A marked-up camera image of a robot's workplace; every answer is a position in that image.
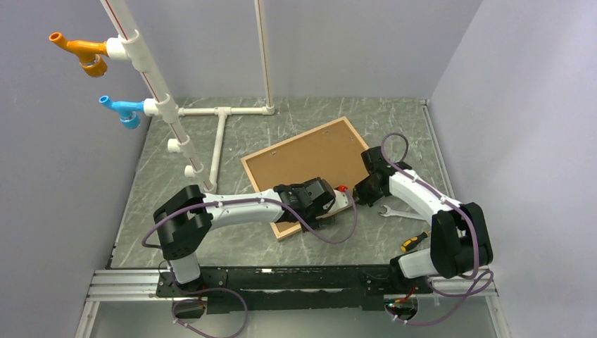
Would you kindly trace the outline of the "blue pipe fitting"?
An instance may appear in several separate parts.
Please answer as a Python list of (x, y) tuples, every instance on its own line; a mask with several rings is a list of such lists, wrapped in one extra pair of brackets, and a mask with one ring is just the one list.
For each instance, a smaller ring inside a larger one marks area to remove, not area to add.
[(116, 112), (125, 128), (133, 130), (140, 125), (139, 114), (144, 113), (143, 101), (113, 101), (109, 96), (104, 95), (99, 98), (99, 103), (108, 110)]

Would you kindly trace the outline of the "wooden picture frame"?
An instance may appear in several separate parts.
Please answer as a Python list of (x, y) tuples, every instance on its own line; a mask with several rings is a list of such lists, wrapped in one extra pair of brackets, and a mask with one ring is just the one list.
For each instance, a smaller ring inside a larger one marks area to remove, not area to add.
[(241, 162), (257, 192), (315, 177), (333, 188), (352, 189), (367, 176), (361, 157), (367, 149), (349, 119), (342, 117), (247, 155)]

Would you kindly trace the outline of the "orange pipe fitting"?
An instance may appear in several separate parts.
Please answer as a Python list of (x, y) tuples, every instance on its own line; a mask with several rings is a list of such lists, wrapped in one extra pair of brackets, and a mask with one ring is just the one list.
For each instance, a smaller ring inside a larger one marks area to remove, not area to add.
[(80, 67), (90, 77), (101, 77), (108, 70), (102, 56), (107, 56), (107, 41), (69, 40), (61, 32), (49, 35), (49, 41), (77, 57)]

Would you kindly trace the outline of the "silver open-end wrench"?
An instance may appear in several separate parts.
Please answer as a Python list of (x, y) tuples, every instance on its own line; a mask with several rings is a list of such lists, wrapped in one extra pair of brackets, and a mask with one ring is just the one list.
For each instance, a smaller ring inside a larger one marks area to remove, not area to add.
[(419, 214), (416, 213), (409, 213), (409, 212), (405, 212), (405, 211), (397, 211), (392, 209), (391, 207), (387, 206), (387, 205), (381, 205), (381, 208), (378, 212), (382, 217), (388, 218), (388, 217), (400, 217), (400, 218), (408, 218), (408, 219), (413, 219), (413, 220), (423, 220), (425, 221), (425, 218)]

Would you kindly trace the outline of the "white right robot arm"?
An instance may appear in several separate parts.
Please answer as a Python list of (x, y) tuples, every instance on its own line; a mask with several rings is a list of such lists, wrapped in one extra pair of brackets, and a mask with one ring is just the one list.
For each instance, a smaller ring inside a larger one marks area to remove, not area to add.
[(430, 247), (390, 260), (388, 283), (396, 292), (422, 284), (431, 275), (446, 279), (488, 265), (494, 258), (483, 210), (463, 204), (425, 182), (404, 162), (390, 163), (376, 146), (361, 154), (367, 177), (353, 188), (359, 204), (372, 206), (382, 197), (406, 202), (431, 227)]

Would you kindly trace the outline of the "black yellow screwdriver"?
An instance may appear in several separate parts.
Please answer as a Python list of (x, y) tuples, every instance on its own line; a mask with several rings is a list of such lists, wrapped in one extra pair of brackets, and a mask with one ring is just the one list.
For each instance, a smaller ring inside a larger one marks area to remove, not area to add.
[(402, 245), (400, 246), (400, 249), (402, 250), (402, 252), (409, 252), (412, 251), (413, 249), (415, 249), (423, 240), (425, 240), (426, 238), (428, 238), (430, 236), (430, 232), (428, 231), (424, 231), (421, 232), (420, 234), (411, 237), (407, 240), (405, 240)]

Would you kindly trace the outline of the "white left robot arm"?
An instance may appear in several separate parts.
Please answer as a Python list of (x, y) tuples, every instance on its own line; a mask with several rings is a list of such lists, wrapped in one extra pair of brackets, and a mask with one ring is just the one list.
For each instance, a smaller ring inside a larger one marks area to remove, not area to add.
[(205, 288), (196, 250), (211, 230), (247, 223), (299, 223), (305, 231), (349, 205), (346, 193), (324, 179), (279, 184), (252, 194), (221, 195), (185, 187), (153, 212), (157, 248), (172, 269), (172, 285), (191, 296)]

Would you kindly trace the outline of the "white pvc pipe rack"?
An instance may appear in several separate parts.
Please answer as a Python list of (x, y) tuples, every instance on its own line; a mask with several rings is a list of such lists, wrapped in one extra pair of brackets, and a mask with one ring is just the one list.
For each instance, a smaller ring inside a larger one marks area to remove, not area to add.
[[(125, 1), (102, 1), (106, 14), (110, 18), (118, 35), (107, 40), (108, 56), (115, 60), (129, 61), (141, 75), (152, 97), (143, 102), (143, 113), (162, 118), (174, 134), (169, 152), (179, 152), (188, 160), (184, 175), (199, 183), (207, 192), (215, 192), (218, 184), (220, 158), (225, 134), (225, 123), (231, 115), (273, 115), (275, 104), (272, 97), (268, 43), (264, 9), (261, 1), (255, 1), (256, 22), (265, 85), (265, 105), (258, 108), (180, 108), (173, 99), (149, 48), (139, 31), (138, 25)], [(218, 124), (215, 131), (215, 144), (210, 168), (203, 165), (198, 151), (185, 131), (180, 118), (185, 115), (215, 115)]]

